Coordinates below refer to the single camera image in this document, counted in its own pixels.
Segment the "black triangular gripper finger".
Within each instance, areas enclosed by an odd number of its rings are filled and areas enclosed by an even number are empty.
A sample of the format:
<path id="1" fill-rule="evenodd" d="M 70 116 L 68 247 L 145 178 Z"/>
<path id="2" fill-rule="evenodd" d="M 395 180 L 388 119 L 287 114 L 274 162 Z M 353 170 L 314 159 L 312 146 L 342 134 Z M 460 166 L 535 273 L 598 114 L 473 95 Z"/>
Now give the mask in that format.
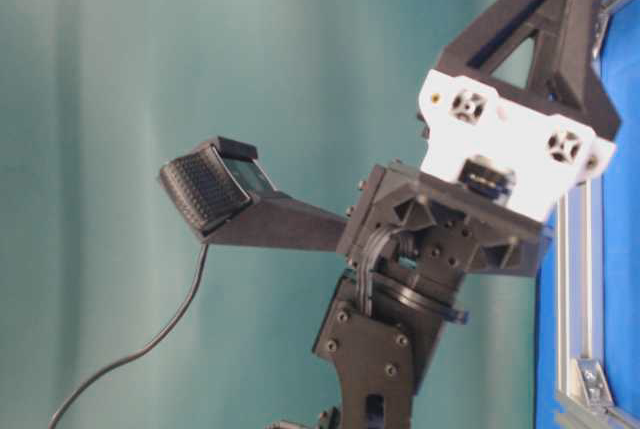
<path id="1" fill-rule="evenodd" d="M 542 114 L 561 114 L 613 141 L 621 120 L 591 63 L 601 1 L 496 0 L 444 47 L 435 68 L 490 85 Z M 534 49 L 525 86 L 494 77 L 527 39 Z"/>

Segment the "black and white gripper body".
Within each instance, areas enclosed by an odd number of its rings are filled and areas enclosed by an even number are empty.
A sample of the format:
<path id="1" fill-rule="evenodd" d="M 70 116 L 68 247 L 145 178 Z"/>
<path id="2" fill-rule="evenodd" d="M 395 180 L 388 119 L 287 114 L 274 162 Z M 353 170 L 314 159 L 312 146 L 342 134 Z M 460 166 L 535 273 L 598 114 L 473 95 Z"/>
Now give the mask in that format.
<path id="1" fill-rule="evenodd" d="M 361 196 L 338 245 L 352 258 L 364 255 L 381 232 L 367 222 L 372 210 L 387 230 L 416 231 L 409 210 L 462 214 L 474 226 L 461 231 L 480 247 L 470 269 L 531 277 L 543 258 L 545 223 L 570 189 L 601 175 L 614 142 L 563 115 L 544 115 L 502 97 L 466 76 L 428 72 L 419 114 L 429 134 L 420 168 L 382 168 Z"/>

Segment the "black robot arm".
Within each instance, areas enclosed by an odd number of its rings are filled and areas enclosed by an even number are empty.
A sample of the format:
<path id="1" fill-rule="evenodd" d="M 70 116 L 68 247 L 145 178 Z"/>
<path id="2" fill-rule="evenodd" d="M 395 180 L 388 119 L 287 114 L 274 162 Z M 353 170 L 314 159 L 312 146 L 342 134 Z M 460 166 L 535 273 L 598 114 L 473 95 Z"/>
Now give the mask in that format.
<path id="1" fill-rule="evenodd" d="M 341 404 L 323 428 L 406 428 L 470 274 L 532 277 L 554 205 L 600 176 L 620 117 L 592 65 L 602 0 L 496 0 L 418 97 L 419 167 L 375 166 L 335 249 L 347 260 L 314 353 Z"/>

